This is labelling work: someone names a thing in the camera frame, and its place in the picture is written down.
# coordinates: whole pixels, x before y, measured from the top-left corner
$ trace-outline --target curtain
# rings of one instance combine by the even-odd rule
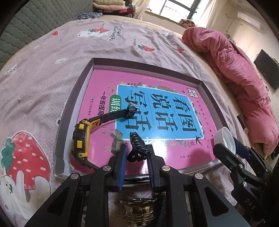
[[[134,8],[134,18],[142,20],[142,16],[149,4],[150,0],[132,0]]]
[[[211,29],[216,22],[219,14],[223,10],[227,0],[209,0],[197,27]]]

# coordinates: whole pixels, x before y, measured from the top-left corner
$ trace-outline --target metal screw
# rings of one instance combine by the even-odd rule
[[[73,179],[73,180],[78,179],[78,174],[77,173],[73,173],[71,175],[71,179]]]
[[[104,170],[104,171],[110,171],[110,170],[111,170],[111,167],[110,167],[109,165],[105,165],[105,166],[103,167],[103,170]]]
[[[201,173],[196,173],[195,178],[201,180],[201,179],[203,179],[203,175]]]
[[[168,165],[164,165],[164,166],[162,166],[162,170],[170,171],[170,167]]]

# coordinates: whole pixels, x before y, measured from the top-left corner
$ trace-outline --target pink blanket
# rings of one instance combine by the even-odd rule
[[[279,141],[277,122],[267,90],[244,51],[221,32],[206,28],[188,28],[182,40],[203,55],[221,81],[236,96],[246,118],[251,142],[263,143],[264,153],[271,154]]]

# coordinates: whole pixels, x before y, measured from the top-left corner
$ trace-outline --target green label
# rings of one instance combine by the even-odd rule
[[[114,94],[109,100],[109,112],[118,111],[121,109],[121,97]]]

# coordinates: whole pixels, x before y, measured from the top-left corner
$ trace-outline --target wristwatch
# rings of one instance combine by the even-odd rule
[[[97,166],[95,166],[88,159],[90,132],[94,128],[108,121],[116,120],[122,117],[130,118],[134,116],[137,110],[138,107],[130,102],[126,109],[113,111],[89,119],[83,119],[78,124],[76,124],[73,133],[72,146],[72,155],[74,156],[74,158],[89,168],[97,168]]]

